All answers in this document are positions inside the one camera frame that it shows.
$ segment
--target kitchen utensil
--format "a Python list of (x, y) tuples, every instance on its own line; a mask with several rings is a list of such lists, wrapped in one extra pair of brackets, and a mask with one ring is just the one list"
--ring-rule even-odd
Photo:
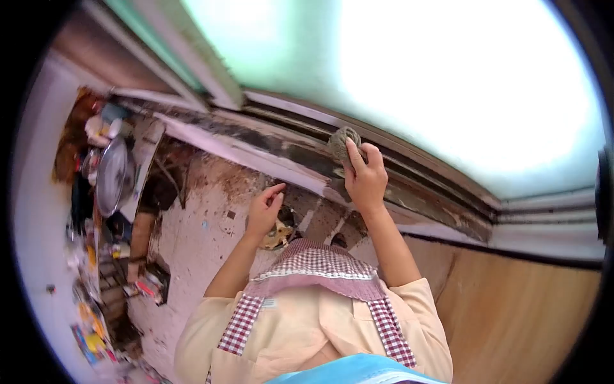
[(114, 139), (117, 136), (128, 137), (132, 135), (132, 125), (122, 119), (115, 119), (109, 126), (107, 132), (104, 133), (109, 139)]
[(136, 165), (121, 136), (104, 149), (96, 177), (96, 202), (103, 217), (111, 216), (132, 196)]
[(90, 182), (90, 185), (96, 185), (98, 175), (98, 164), (100, 162), (101, 151), (97, 148), (91, 149), (85, 156), (81, 164), (81, 175)]
[(88, 142), (96, 147), (104, 148), (109, 145), (110, 140), (104, 137), (101, 132), (104, 128), (103, 118), (100, 115), (90, 117), (85, 123), (85, 132)]

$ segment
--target left hand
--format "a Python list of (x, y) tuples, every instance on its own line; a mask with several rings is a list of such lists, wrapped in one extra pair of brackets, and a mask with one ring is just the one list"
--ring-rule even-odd
[[(284, 202), (284, 193), (281, 192), (283, 188), (286, 188), (285, 183), (269, 187), (252, 200), (247, 216), (246, 236), (254, 236), (261, 240), (273, 228)], [(269, 199), (273, 199), (270, 206), (267, 204)]]

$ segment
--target tag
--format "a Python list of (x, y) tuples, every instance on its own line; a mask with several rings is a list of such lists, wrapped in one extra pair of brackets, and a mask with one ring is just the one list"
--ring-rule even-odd
[(265, 299), (260, 306), (260, 309), (265, 308), (277, 308), (277, 300), (275, 299)]

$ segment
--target forearm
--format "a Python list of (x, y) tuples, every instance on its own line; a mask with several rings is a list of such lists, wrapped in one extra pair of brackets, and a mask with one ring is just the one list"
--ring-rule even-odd
[(243, 235), (205, 290), (203, 297), (234, 299), (247, 285), (249, 270), (254, 263), (256, 249), (261, 240), (247, 233)]
[(363, 213), (369, 236), (389, 287), (398, 287), (420, 279), (420, 271), (410, 249), (382, 204), (377, 209)]

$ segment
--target red and white gingham trim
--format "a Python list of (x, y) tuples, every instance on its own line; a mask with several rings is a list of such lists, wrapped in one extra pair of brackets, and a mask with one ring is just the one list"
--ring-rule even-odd
[(256, 317), (258, 317), (258, 311), (260, 311), (263, 301), (262, 297), (251, 297), (247, 294), (241, 296), (222, 339), (217, 345), (218, 348), (238, 356), (243, 354), (247, 337), (252, 330)]
[(406, 367), (415, 367), (416, 357), (398, 326), (397, 315), (392, 309), (390, 299), (386, 297), (385, 299), (369, 301), (367, 305), (371, 310), (371, 316), (373, 316), (379, 338), (384, 344), (384, 350), (388, 357), (395, 359)]
[(352, 256), (339, 255), (327, 249), (304, 249), (292, 257), (262, 272), (252, 281), (263, 281), (271, 277), (289, 275), (312, 275), (326, 278), (350, 280), (372, 280), (377, 270)]

